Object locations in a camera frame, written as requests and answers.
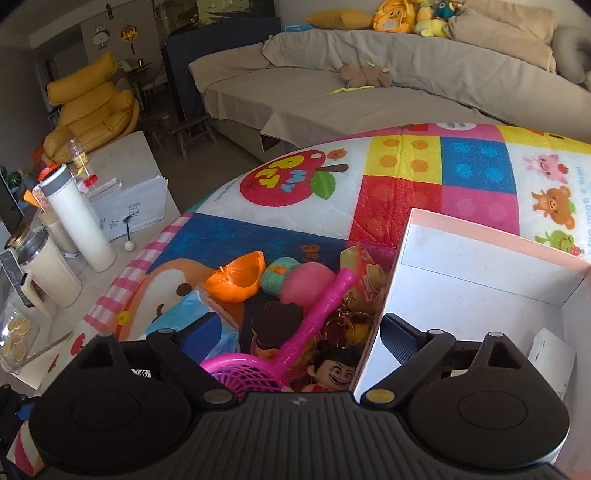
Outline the yellow pillow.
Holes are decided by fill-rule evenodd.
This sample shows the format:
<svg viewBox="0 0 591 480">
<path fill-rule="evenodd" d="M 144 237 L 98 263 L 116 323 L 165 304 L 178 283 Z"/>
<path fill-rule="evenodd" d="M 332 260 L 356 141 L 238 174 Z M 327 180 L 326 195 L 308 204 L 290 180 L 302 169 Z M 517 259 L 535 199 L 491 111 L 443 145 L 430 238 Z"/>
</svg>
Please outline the yellow pillow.
<svg viewBox="0 0 591 480">
<path fill-rule="evenodd" d="M 315 28 L 363 30 L 373 24 L 373 15 L 354 9 L 332 9 L 308 15 L 304 21 Z"/>
</svg>

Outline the blue striped tissue pack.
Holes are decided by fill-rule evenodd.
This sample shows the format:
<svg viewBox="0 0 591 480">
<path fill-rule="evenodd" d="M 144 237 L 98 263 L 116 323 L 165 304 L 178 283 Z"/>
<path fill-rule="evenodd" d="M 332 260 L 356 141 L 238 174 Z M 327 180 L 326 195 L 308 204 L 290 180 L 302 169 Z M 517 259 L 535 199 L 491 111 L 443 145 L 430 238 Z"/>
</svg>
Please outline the blue striped tissue pack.
<svg viewBox="0 0 591 480">
<path fill-rule="evenodd" d="M 145 330 L 177 333 L 181 350 L 198 364 L 222 354 L 238 352 L 238 329 L 202 301 L 195 290 L 158 316 Z"/>
</svg>

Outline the pink cardboard box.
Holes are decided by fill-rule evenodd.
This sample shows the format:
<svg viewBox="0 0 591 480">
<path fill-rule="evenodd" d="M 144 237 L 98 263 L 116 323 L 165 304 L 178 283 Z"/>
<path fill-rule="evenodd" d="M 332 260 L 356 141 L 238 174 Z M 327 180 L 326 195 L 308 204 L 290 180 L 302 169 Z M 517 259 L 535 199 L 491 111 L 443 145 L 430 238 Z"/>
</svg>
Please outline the pink cardboard box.
<svg viewBox="0 0 591 480">
<path fill-rule="evenodd" d="M 410 479 L 590 475 L 590 266 L 533 241 L 415 210 L 353 387 L 400 363 L 381 342 L 394 313 L 457 339 L 441 366 L 396 407 L 360 407 L 363 446 Z M 576 352 L 561 399 L 528 360 L 550 330 Z"/>
</svg>

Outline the clear cookie container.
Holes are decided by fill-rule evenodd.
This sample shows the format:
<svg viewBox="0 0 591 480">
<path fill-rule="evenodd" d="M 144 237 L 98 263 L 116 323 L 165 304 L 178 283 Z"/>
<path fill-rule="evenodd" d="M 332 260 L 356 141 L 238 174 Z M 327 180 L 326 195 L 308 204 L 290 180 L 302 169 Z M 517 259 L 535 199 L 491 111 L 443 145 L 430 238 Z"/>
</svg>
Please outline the clear cookie container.
<svg viewBox="0 0 591 480">
<path fill-rule="evenodd" d="M 37 309 L 11 294 L 1 307 L 1 366 L 7 373 L 18 374 L 32 358 L 39 334 Z"/>
</svg>

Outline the yellow lounge chair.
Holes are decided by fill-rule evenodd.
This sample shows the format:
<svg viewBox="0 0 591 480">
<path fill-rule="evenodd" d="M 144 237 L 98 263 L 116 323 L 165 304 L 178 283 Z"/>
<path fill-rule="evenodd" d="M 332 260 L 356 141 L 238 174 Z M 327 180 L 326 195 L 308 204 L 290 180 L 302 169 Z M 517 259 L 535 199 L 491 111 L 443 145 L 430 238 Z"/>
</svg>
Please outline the yellow lounge chair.
<svg viewBox="0 0 591 480">
<path fill-rule="evenodd" d="M 47 85 L 48 102 L 59 109 L 59 118 L 43 141 L 46 164 L 71 162 L 72 140 L 89 153 L 135 131 L 139 102 L 130 90 L 115 86 L 117 70 L 114 55 L 107 52 Z"/>
</svg>

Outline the white steel mug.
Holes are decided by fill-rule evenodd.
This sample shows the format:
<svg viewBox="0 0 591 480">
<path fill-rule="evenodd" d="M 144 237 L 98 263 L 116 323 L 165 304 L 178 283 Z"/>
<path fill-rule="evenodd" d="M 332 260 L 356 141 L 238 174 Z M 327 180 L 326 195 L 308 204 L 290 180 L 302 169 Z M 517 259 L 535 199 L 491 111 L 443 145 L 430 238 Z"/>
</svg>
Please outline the white steel mug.
<svg viewBox="0 0 591 480">
<path fill-rule="evenodd" d="M 81 281 L 45 229 L 35 230 L 23 243 L 17 261 L 23 271 L 22 292 L 45 316 L 53 315 L 48 299 L 66 308 L 80 295 Z"/>
</svg>

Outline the brown plush teddy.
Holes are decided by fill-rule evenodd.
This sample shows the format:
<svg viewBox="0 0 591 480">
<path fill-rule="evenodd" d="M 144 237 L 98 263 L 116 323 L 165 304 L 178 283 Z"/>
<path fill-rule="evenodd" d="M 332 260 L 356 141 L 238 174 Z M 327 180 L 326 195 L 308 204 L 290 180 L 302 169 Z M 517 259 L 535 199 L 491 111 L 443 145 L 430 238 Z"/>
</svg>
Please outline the brown plush teddy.
<svg viewBox="0 0 591 480">
<path fill-rule="evenodd" d="M 380 88 L 390 87 L 392 84 L 392 78 L 389 75 L 388 69 L 383 69 L 373 64 L 363 67 L 344 64 L 339 68 L 339 77 L 344 82 L 346 88 Z"/>
</svg>

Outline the smartphone on stand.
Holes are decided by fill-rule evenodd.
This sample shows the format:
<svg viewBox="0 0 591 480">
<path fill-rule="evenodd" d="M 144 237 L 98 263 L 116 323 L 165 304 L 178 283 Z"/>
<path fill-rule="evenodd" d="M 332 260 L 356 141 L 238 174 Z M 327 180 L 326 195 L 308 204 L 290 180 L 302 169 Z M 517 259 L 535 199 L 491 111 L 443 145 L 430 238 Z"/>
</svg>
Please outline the smartphone on stand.
<svg viewBox="0 0 591 480">
<path fill-rule="evenodd" d="M 1 253 L 0 256 L 2 267 L 14 288 L 16 294 L 20 298 L 23 305 L 27 308 L 33 308 L 34 304 L 27 298 L 21 289 L 21 282 L 24 277 L 24 273 L 19 266 L 13 249 L 6 249 Z"/>
</svg>

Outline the grey neck pillow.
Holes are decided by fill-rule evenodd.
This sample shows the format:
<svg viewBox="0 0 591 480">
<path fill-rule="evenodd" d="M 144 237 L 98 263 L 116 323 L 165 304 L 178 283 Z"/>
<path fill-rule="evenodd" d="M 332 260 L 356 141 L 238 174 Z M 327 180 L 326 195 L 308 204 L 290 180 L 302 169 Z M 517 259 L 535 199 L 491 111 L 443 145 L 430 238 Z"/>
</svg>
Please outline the grey neck pillow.
<svg viewBox="0 0 591 480">
<path fill-rule="evenodd" d="M 590 90 L 590 33 L 575 27 L 559 27 L 552 41 L 558 73 Z"/>
</svg>

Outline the white paper slip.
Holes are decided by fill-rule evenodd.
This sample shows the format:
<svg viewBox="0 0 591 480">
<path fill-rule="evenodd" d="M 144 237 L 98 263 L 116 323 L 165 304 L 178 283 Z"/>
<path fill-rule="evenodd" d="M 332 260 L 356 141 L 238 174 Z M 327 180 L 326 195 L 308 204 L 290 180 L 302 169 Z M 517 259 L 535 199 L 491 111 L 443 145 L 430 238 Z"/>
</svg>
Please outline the white paper slip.
<svg viewBox="0 0 591 480">
<path fill-rule="evenodd" d="M 576 360 L 575 350 L 550 330 L 543 328 L 533 339 L 528 360 L 557 395 L 564 399 Z"/>
</svg>

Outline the orange plastic toy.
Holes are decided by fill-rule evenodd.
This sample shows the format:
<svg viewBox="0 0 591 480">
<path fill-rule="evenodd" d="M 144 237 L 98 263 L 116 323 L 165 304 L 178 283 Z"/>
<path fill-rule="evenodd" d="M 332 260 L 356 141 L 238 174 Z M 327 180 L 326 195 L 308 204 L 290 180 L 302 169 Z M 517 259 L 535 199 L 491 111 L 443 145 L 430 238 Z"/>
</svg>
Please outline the orange plastic toy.
<svg viewBox="0 0 591 480">
<path fill-rule="evenodd" d="M 220 266 L 204 282 L 205 291 L 215 299 L 240 303 L 259 292 L 266 271 L 263 251 L 253 251 Z"/>
</svg>

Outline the pink plastic scoop net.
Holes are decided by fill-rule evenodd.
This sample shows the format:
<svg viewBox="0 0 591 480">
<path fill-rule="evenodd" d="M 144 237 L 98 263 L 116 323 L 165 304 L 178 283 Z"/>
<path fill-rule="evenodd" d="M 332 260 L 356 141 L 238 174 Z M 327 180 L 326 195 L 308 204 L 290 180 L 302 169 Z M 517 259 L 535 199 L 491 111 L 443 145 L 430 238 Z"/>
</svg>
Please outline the pink plastic scoop net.
<svg viewBox="0 0 591 480">
<path fill-rule="evenodd" d="M 253 355 L 223 354 L 203 361 L 200 366 L 228 388 L 239 401 L 252 392 L 283 392 L 288 388 L 287 370 L 301 357 L 308 344 L 325 324 L 325 320 L 342 304 L 342 298 L 356 283 L 356 273 L 349 268 L 339 271 L 332 285 L 304 316 L 301 326 L 280 347 L 276 357 L 264 360 Z"/>
</svg>

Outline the gold bell keychain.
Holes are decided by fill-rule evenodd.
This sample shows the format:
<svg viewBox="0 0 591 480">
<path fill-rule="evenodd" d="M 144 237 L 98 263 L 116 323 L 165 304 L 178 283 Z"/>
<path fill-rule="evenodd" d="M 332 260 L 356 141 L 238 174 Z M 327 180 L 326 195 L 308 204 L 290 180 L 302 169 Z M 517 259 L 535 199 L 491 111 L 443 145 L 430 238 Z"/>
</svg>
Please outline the gold bell keychain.
<svg viewBox="0 0 591 480">
<path fill-rule="evenodd" d="M 342 305 L 329 315 L 322 326 L 322 340 L 328 341 L 332 347 L 362 348 L 370 336 L 374 318 L 366 312 L 353 309 L 354 302 L 353 294 L 346 294 Z"/>
</svg>

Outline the colourful cartoon play mat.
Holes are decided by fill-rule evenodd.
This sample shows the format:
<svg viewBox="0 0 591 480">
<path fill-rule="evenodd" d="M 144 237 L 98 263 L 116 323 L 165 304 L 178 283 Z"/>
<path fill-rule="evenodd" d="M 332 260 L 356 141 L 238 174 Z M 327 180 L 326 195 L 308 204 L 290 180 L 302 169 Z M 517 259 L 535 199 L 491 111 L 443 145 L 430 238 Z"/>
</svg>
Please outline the colourful cartoon play mat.
<svg viewBox="0 0 591 480">
<path fill-rule="evenodd" d="M 283 392 L 235 405 L 191 400 L 145 330 L 192 291 L 259 350 L 240 303 L 211 297 L 220 266 L 263 251 L 318 262 L 335 277 L 360 245 L 389 279 L 408 221 L 423 210 L 518 236 L 590 266 L 590 147 L 525 128 L 423 124 L 378 130 L 284 155 L 220 187 L 165 228 L 111 284 L 59 350 L 21 413 L 9 461 L 28 479 L 409 479 L 363 446 L 353 387 L 304 392 L 321 331 L 287 370 Z"/>
</svg>

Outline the pink pig squishy toy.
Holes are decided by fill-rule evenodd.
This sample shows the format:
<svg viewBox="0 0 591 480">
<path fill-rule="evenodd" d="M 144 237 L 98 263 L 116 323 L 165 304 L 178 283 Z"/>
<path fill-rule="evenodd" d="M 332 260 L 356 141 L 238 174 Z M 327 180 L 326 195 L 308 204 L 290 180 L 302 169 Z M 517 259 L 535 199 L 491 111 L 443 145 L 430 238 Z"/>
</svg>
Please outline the pink pig squishy toy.
<svg viewBox="0 0 591 480">
<path fill-rule="evenodd" d="M 334 281 L 335 273 L 321 263 L 300 263 L 294 258 L 281 257 L 266 267 L 260 287 L 281 303 L 295 303 L 308 313 Z"/>
</svg>

